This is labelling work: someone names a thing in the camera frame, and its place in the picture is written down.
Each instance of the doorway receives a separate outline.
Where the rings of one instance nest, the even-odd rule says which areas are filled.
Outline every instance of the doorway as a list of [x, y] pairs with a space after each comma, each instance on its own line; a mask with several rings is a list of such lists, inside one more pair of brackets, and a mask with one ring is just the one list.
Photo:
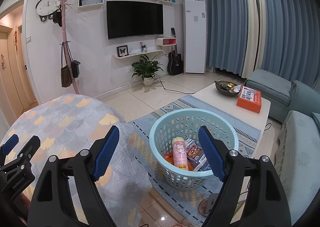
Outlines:
[[[7, 99], [0, 100], [0, 107], [10, 125], [23, 112], [38, 105], [26, 70], [28, 67], [23, 52], [23, 3], [22, 0], [12, 6], [0, 19], [0, 77], [2, 81], [0, 94], [7, 95]], [[10, 114], [9, 109], [5, 108], [8, 105], [7, 101], [11, 106], [11, 113], [13, 111], [14, 114]]]

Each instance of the white standing air conditioner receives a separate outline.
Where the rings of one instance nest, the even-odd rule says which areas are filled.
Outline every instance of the white standing air conditioner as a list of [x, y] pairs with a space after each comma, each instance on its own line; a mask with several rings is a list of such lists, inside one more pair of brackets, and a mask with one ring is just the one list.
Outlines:
[[184, 73], [205, 73], [207, 13], [205, 0], [184, 0]]

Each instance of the red box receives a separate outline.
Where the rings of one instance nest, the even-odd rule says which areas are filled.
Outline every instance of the red box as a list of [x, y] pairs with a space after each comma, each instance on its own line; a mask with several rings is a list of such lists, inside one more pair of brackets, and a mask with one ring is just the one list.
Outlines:
[[247, 86], [242, 86], [242, 89], [239, 93], [237, 106], [260, 113], [261, 92]]

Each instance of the coat rack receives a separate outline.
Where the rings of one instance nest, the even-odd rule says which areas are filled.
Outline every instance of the coat rack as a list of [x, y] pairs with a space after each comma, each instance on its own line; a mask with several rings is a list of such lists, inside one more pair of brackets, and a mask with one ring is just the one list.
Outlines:
[[66, 44], [68, 41], [67, 40], [67, 32], [66, 32], [66, 8], [67, 8], [66, 5], [72, 5], [72, 3], [68, 4], [67, 0], [60, 0], [60, 5], [61, 5], [61, 16], [62, 16], [62, 39], [63, 39], [63, 42], [65, 42], [65, 44], [63, 44], [63, 51], [64, 51], [64, 54], [65, 54], [65, 57], [67, 60], [67, 66], [69, 69], [69, 74], [71, 77], [73, 88], [75, 90], [75, 93], [79, 94], [76, 80], [73, 78], [73, 75], [72, 75], [71, 58], [70, 58], [70, 53], [69, 53], [69, 50], [68, 50], [68, 47]]

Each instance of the framed butterfly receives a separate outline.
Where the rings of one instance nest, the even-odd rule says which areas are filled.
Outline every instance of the framed butterfly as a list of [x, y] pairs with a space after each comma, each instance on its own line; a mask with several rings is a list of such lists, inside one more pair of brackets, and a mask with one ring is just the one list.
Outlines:
[[129, 55], [128, 46], [127, 45], [117, 46], [117, 54], [118, 54], [118, 57]]

